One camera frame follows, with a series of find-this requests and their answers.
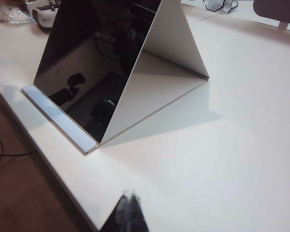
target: mirror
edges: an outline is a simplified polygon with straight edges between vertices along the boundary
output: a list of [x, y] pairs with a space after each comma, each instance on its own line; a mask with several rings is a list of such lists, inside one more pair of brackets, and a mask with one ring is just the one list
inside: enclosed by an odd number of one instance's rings
[[34, 85], [101, 142], [161, 0], [64, 0]]

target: black object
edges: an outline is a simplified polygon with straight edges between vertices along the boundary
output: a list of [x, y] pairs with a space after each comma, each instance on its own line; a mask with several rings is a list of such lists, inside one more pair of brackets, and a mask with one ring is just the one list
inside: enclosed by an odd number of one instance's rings
[[66, 102], [72, 101], [76, 97], [79, 88], [76, 85], [85, 83], [86, 80], [81, 73], [76, 73], [68, 78], [67, 84], [70, 87], [69, 90], [66, 88], [58, 91], [57, 93], [48, 96], [56, 105], [63, 105]]
[[116, 104], [112, 100], [103, 98], [98, 100], [91, 112], [91, 115], [107, 126], [112, 118], [115, 108]]
[[140, 199], [135, 194], [121, 196], [100, 232], [148, 232]]

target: white table surface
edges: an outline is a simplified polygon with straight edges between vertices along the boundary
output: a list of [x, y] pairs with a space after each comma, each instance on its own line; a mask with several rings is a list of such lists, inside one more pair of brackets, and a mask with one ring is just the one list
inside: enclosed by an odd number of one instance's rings
[[0, 93], [97, 228], [127, 189], [152, 232], [290, 232], [290, 31], [183, 8], [211, 79], [87, 156], [20, 92], [36, 25], [0, 25]]

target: dark floor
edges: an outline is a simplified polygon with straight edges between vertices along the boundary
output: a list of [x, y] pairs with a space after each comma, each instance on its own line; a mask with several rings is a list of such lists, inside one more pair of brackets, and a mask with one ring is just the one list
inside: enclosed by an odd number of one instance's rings
[[[1, 96], [0, 138], [5, 154], [35, 149]], [[91, 229], [37, 152], [4, 157], [0, 163], [0, 232], [61, 231]]]

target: white panel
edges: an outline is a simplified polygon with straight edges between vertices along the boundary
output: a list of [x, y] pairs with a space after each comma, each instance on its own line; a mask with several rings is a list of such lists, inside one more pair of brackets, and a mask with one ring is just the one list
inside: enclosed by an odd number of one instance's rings
[[205, 82], [201, 75], [143, 51], [101, 144]]
[[144, 50], [209, 77], [178, 0], [162, 0]]
[[55, 106], [35, 86], [22, 88], [25, 95], [66, 135], [84, 154], [91, 151], [97, 143], [87, 135], [64, 112]]

